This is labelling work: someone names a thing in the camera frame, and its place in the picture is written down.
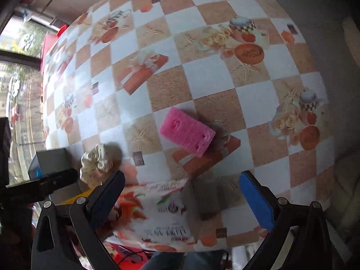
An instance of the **blue gripper pad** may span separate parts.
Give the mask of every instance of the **blue gripper pad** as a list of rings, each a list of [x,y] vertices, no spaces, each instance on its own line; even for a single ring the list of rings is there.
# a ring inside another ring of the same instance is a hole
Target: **blue gripper pad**
[[[272,227],[275,225],[272,208],[256,185],[245,173],[242,173],[239,177],[239,188],[250,205],[260,226],[271,231]]]

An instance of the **sponge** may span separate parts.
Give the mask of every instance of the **sponge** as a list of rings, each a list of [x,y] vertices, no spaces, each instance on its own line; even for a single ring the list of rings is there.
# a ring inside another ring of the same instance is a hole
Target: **sponge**
[[[201,157],[214,138],[215,131],[172,107],[166,114],[160,134],[197,157]]]

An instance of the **silver screw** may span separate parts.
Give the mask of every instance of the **silver screw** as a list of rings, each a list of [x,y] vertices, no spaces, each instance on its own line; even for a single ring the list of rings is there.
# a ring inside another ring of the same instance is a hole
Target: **silver screw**
[[[49,208],[51,206],[51,201],[46,201],[44,203],[44,208]]]
[[[288,201],[287,201],[286,198],[280,197],[280,198],[278,199],[278,203],[281,204],[281,205],[285,205],[285,204],[288,203]]]
[[[85,201],[86,201],[85,197],[80,197],[80,198],[76,199],[76,203],[78,203],[78,204],[83,204],[83,203],[85,203]]]
[[[321,204],[318,201],[312,202],[312,205],[314,208],[318,208],[318,209],[321,208]]]

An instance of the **checkered tablecloth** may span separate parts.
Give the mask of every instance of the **checkered tablecloth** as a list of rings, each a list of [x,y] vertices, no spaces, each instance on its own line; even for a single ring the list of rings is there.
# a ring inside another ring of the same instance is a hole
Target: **checkered tablecloth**
[[[212,160],[159,134],[171,106],[217,131]],[[46,148],[68,147],[79,160],[115,144],[129,183],[201,175],[217,184],[220,211],[203,214],[199,241],[177,251],[264,236],[237,186],[244,170],[276,196],[328,207],[329,121],[321,75],[275,0],[103,0],[45,58]]]

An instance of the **person's leg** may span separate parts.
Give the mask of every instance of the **person's leg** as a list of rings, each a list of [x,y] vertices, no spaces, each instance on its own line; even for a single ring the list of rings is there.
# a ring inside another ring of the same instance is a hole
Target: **person's leg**
[[[155,252],[140,270],[178,270],[184,253]]]
[[[224,250],[188,253],[183,270],[220,270]]]

